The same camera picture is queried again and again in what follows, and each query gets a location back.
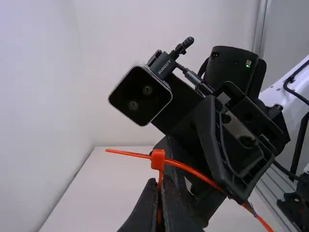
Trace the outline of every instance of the camera housing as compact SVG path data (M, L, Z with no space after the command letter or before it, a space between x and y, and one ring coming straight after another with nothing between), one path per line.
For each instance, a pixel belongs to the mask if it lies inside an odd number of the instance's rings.
M168 84L148 66L135 65L111 92L108 101L139 126L146 126L172 98Z

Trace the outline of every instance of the white tabletop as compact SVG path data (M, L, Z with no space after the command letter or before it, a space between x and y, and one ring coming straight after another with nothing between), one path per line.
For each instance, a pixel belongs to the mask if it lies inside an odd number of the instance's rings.
M115 232L132 212L149 178L158 177L150 161L106 153L96 147L40 232ZM111 147L148 154L150 146ZM272 228L282 229L253 191L249 200ZM225 200L207 232L263 232L262 225L233 200Z

